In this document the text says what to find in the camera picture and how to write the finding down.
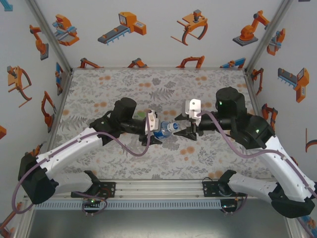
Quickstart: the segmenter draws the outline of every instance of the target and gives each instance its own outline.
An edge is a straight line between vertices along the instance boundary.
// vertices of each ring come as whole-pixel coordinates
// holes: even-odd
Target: table surface
[[[153,109],[160,120],[172,121],[181,113],[186,99],[200,99],[203,109],[216,111],[215,94],[228,86],[244,94],[248,112],[253,114],[244,74],[239,70],[75,70],[53,148],[81,133],[122,97],[137,102],[136,119],[144,118],[144,111]],[[119,139],[136,153],[144,150],[136,135],[123,134]],[[234,144],[246,153],[241,145]],[[253,178],[272,178],[259,159],[236,156],[220,134],[212,131],[197,141],[173,135],[162,145],[150,146],[142,157],[128,154],[112,141],[78,158],[63,172],[92,170],[100,179],[202,179],[219,178],[227,169]]]

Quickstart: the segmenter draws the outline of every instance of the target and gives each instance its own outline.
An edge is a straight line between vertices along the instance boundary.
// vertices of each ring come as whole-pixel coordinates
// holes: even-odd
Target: plastic bottle
[[[160,124],[160,130],[155,131],[154,136],[157,139],[168,138],[169,136],[171,136],[173,134],[173,132],[175,132],[177,130],[178,130],[177,123],[175,123],[175,122],[170,123],[168,121],[162,121],[162,123]]]

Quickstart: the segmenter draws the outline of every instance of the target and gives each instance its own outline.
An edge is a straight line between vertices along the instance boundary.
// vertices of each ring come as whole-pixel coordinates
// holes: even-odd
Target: bottle label
[[[166,138],[166,136],[163,135],[162,131],[156,131],[154,132],[154,136],[157,138],[157,139],[164,139]]]

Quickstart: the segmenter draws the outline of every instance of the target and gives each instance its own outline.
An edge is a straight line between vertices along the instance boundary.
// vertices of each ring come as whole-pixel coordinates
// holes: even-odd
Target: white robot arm
[[[40,154],[36,158],[31,154],[26,154],[21,159],[18,180],[33,204],[40,204],[54,194],[63,192],[89,191],[91,194],[88,195],[96,195],[99,180],[90,171],[76,175],[61,175],[60,172],[80,156],[102,147],[112,140],[116,140],[122,147],[125,147],[117,140],[122,133],[139,135],[139,141],[146,146],[141,154],[130,151],[135,156],[144,155],[152,144],[161,144],[161,141],[150,135],[151,131],[159,128],[156,112],[148,112],[147,118],[144,120],[133,119],[136,106],[134,100],[122,98],[115,102],[113,111],[96,119],[82,133],[66,143]]]
[[[258,180],[228,170],[218,181],[221,193],[225,195],[239,192],[260,198],[289,218],[310,214],[315,206],[311,201],[312,194],[316,196],[317,187],[295,165],[269,124],[262,117],[247,114],[244,96],[236,89],[220,89],[216,98],[218,112],[201,112],[201,102],[197,99],[186,102],[185,115],[180,115],[175,120],[189,120],[191,126],[174,134],[197,140],[196,133],[201,136],[204,130],[216,130],[231,147],[232,143],[223,132],[223,129],[230,130],[230,135],[236,142],[246,149],[256,151],[255,155],[243,155],[231,147],[235,153],[244,158],[261,157],[277,180]],[[70,191],[95,195],[99,185],[95,183],[97,178],[92,173],[70,176],[59,172],[80,155],[117,140],[121,133],[139,135],[139,141],[146,148],[151,144],[161,144],[154,136],[150,136],[150,131],[159,128],[156,113],[148,113],[147,121],[136,120],[132,119],[135,108],[134,100],[123,98],[115,103],[113,111],[96,119],[89,128],[65,144],[40,154],[37,158],[30,154],[25,155],[21,160],[18,179],[31,201],[39,204],[54,194]]]
[[[288,218],[301,217],[311,213],[313,196],[317,186],[294,163],[282,147],[271,126],[260,116],[247,113],[244,96],[234,88],[217,91],[217,112],[201,112],[200,100],[186,103],[185,115],[176,120],[189,120],[191,126],[176,132],[176,135],[196,140],[205,130],[216,130],[222,134],[231,149],[242,158],[261,158],[277,182],[263,181],[227,170],[219,179],[219,190],[228,195],[244,193],[269,202],[274,209]],[[223,130],[230,130],[230,136],[252,155],[243,155],[228,139]]]

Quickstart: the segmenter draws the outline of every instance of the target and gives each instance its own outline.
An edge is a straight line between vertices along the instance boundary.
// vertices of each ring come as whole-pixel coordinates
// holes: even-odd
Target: orange robot illustration
[[[24,90],[32,85],[30,77],[25,72],[25,70],[20,68],[19,66],[17,66],[17,67],[8,66],[7,72],[8,72],[8,86],[11,86],[12,84],[14,84],[14,87],[11,88],[10,90],[8,90],[8,92],[12,92],[13,90],[16,89],[21,94],[21,96],[26,100],[24,103],[22,103],[19,106],[19,108],[20,108],[32,99],[32,97],[29,98],[24,93]],[[24,75],[26,77],[26,80],[28,81],[28,84],[29,84],[25,87],[23,87],[23,85],[22,85],[22,75]]]
[[[246,58],[232,60],[232,61],[220,66],[220,68],[233,68],[235,66],[238,66],[238,68],[243,68],[245,61],[246,61]]]
[[[57,14],[53,26],[56,28],[55,37],[61,45],[71,46],[79,41],[77,28],[71,25],[67,17]]]
[[[303,68],[297,76],[279,68],[277,75],[282,81],[288,83],[289,86],[293,86],[293,89],[296,91],[296,102],[300,103],[306,98],[306,86],[309,84],[309,73],[306,68]]]
[[[26,152],[25,154],[31,154],[33,157],[36,157],[40,154],[41,152],[41,147],[46,143],[46,141],[44,141],[42,144],[38,145],[35,149],[33,149],[31,152]]]
[[[269,21],[263,16],[263,11],[258,11],[253,15],[252,25],[247,25],[241,30],[241,35],[233,38],[232,40],[240,46],[246,46],[255,41],[258,41],[258,38],[254,36],[254,33],[258,27],[259,22],[265,26],[265,29],[268,27]]]
[[[0,126],[0,139],[2,139],[6,135],[6,129]]]
[[[205,56],[201,56],[201,57],[188,57],[183,59],[183,61],[180,63],[179,66],[177,66],[176,68],[185,68],[185,64],[189,61],[197,61],[196,67],[195,68],[200,68],[203,64],[205,60]]]
[[[254,83],[254,81],[256,81],[258,79],[258,75],[260,75],[260,85],[259,85],[259,89],[257,91],[257,95],[262,92],[262,82],[263,82],[263,68],[260,68],[259,70],[253,69],[252,73],[251,73],[251,79],[252,82]]]
[[[87,60],[86,58],[82,58],[80,60],[80,66],[78,68],[86,68],[87,65],[90,65],[94,68],[104,68],[104,67],[100,67],[99,65],[92,63],[91,61]]]
[[[271,39],[270,43],[268,44],[266,51],[274,56],[276,52],[282,47],[282,42],[285,38],[285,28],[281,31],[277,31],[275,36]]]
[[[134,66],[137,66],[138,68],[147,68],[148,66],[142,62],[142,60],[140,58],[137,58],[135,60],[133,60],[128,68],[133,68]]]
[[[275,108],[270,108],[267,106],[267,103],[265,103],[262,106],[262,115],[263,118],[265,120],[268,119],[268,114],[271,113],[271,120],[270,120],[270,126],[273,128],[273,130],[275,131],[275,120],[276,120],[276,116],[278,114],[278,111]]]
[[[98,38],[98,41],[109,45],[115,39],[119,39],[119,36],[124,36],[125,33],[136,32],[144,36],[147,33],[146,24],[137,20],[137,16],[128,11],[119,13],[120,25],[113,30],[105,33]]]
[[[306,153],[307,153],[309,147],[311,147],[312,145],[317,145],[317,140],[308,141],[307,137],[308,136],[307,136],[307,128],[306,128],[306,136],[305,136],[305,138],[306,138],[306,141],[305,141],[305,151],[306,151]]]
[[[56,107],[53,103],[53,101],[51,100],[51,97],[49,96],[49,94],[47,93],[47,91],[44,91],[44,98],[42,100],[42,105],[41,105],[41,110],[42,110],[42,113],[44,115],[44,121],[45,121],[45,124],[48,125],[48,133],[50,133],[51,129],[52,129],[52,125],[53,125],[53,121],[54,121],[54,117],[55,115],[52,114],[48,114],[46,111],[45,111],[45,103],[46,103],[46,100],[48,100],[48,102],[50,103],[50,105],[53,107],[53,111],[54,111],[54,114],[56,113]]]
[[[44,44],[39,37],[38,33],[41,32],[41,29],[39,27],[33,27],[32,25],[30,25],[30,32],[35,36],[35,45],[40,52],[40,59],[47,59],[49,57],[49,45],[48,43]]]
[[[179,41],[180,43],[183,43],[184,45],[188,45],[186,43],[186,37],[187,35],[191,35],[193,37],[195,37],[196,39],[198,40],[201,40],[204,35],[206,34],[207,32],[207,29],[208,29],[208,19],[205,18],[203,15],[202,15],[202,12],[200,10],[196,10],[194,11],[193,13],[187,15],[187,16],[184,16],[183,17],[183,20],[187,22],[186,23],[183,23],[181,21],[177,21],[179,24],[181,24],[182,26],[184,26],[184,34],[182,36],[182,40],[179,40],[177,39],[176,37],[174,36],[171,36],[171,38],[173,38],[174,40],[177,40]],[[193,30],[195,30],[196,28],[198,27],[203,27],[203,31],[201,32],[201,34],[199,36],[195,36],[194,34],[192,34],[191,32]]]

